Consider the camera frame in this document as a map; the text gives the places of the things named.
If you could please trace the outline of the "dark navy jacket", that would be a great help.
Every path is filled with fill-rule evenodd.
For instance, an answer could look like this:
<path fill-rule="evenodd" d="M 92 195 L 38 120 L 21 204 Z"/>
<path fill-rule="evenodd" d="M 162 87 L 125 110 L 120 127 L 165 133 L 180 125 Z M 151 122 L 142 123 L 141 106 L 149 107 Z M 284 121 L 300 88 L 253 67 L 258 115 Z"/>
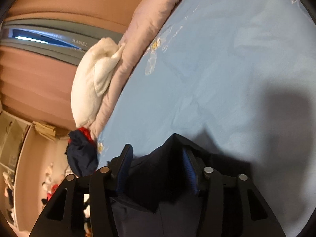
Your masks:
<path fill-rule="evenodd" d="M 236 178 L 250 172 L 249 164 L 221 155 L 215 146 L 205 150 L 196 140 L 173 134 L 152 153 L 132 162 L 123 191 L 111 203 L 119 236 L 196 235 L 204 194 L 192 190 L 183 162 L 184 149 L 222 174 L 222 236 L 242 235 Z"/>

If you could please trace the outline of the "crumpled navy garment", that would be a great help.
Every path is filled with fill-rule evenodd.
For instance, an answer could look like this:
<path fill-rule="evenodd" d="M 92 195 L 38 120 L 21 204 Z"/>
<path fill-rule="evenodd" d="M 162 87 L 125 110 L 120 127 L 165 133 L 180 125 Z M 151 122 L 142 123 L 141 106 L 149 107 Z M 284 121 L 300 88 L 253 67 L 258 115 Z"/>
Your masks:
<path fill-rule="evenodd" d="M 78 177 L 89 176 L 98 167 L 96 144 L 89 143 L 78 129 L 69 133 L 65 154 L 70 169 Z"/>

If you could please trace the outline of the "tan hanging paper stack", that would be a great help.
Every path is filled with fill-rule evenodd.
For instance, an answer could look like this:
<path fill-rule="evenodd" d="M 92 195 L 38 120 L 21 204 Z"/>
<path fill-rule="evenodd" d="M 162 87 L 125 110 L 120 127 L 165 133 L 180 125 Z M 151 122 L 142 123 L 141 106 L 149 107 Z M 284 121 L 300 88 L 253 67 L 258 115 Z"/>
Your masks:
<path fill-rule="evenodd" d="M 69 138 L 69 130 L 66 130 L 64 128 L 37 121 L 32 122 L 32 125 L 39 135 L 49 141 L 55 142 L 58 140 L 66 140 Z"/>

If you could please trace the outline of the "red garment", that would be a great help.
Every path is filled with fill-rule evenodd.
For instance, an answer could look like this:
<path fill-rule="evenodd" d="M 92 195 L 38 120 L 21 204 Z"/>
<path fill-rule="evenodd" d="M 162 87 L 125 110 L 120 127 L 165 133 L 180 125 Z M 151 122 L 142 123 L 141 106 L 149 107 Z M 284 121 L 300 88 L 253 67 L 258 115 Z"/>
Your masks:
<path fill-rule="evenodd" d="M 95 141 L 91 137 L 90 130 L 88 128 L 80 127 L 78 128 L 78 131 L 80 131 L 84 135 L 84 137 L 89 141 L 89 143 L 91 143 L 92 145 L 95 145 Z"/>

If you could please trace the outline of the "pink curtain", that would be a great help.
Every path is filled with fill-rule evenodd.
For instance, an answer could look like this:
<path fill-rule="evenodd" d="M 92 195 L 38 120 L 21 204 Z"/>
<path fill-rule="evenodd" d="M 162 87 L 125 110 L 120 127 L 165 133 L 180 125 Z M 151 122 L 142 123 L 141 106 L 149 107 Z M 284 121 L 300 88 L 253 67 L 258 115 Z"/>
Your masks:
<path fill-rule="evenodd" d="M 142 0 L 1 0 L 1 106 L 27 121 L 75 128 L 71 88 L 84 52 L 118 41 Z"/>

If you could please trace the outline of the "light blue floral bedsheet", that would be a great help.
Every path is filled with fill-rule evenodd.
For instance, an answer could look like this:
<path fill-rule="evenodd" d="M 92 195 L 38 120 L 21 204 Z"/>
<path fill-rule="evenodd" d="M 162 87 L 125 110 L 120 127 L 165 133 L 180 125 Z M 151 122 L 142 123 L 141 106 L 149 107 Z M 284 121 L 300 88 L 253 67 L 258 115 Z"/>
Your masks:
<path fill-rule="evenodd" d="M 179 3 L 98 138 L 99 165 L 173 134 L 248 163 L 284 236 L 315 236 L 315 24 L 303 1 Z"/>

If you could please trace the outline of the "white fluffy pillow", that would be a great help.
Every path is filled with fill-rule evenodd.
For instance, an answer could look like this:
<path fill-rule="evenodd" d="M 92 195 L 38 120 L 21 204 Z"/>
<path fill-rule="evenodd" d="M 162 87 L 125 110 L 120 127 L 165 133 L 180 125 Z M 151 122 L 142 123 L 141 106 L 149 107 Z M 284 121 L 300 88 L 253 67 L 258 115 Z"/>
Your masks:
<path fill-rule="evenodd" d="M 71 90 L 71 110 L 77 128 L 95 120 L 124 48 L 124 43 L 118 45 L 111 38 L 102 38 L 81 59 Z"/>

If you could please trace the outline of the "grey curtain strip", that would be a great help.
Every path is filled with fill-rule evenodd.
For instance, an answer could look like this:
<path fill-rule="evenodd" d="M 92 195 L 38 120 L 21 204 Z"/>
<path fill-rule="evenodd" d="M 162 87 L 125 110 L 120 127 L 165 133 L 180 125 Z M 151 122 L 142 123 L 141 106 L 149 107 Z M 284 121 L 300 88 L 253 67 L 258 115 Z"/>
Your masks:
<path fill-rule="evenodd" d="M 122 34 L 86 24 L 53 19 L 19 19 L 1 26 L 1 45 L 79 65 L 84 53 L 101 38 L 118 43 Z"/>

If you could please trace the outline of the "pink quilt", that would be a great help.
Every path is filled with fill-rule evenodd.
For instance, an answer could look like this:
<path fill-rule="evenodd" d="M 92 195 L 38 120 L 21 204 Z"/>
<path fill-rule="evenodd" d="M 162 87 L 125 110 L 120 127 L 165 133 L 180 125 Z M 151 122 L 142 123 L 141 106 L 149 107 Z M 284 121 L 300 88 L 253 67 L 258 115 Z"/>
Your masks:
<path fill-rule="evenodd" d="M 99 137 L 134 67 L 179 1 L 142 0 L 134 11 L 131 22 L 121 38 L 121 42 L 125 43 L 122 57 L 102 98 L 96 119 L 89 126 L 92 139 L 96 140 Z"/>

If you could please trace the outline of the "wall shelf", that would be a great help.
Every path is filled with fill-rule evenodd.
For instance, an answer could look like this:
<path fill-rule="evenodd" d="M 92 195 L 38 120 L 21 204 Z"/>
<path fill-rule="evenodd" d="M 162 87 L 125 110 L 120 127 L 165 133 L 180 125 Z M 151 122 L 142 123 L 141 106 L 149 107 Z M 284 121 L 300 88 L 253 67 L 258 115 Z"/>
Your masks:
<path fill-rule="evenodd" d="M 5 111 L 1 112 L 1 212 L 12 225 L 14 214 L 14 179 L 18 159 L 30 123 Z"/>

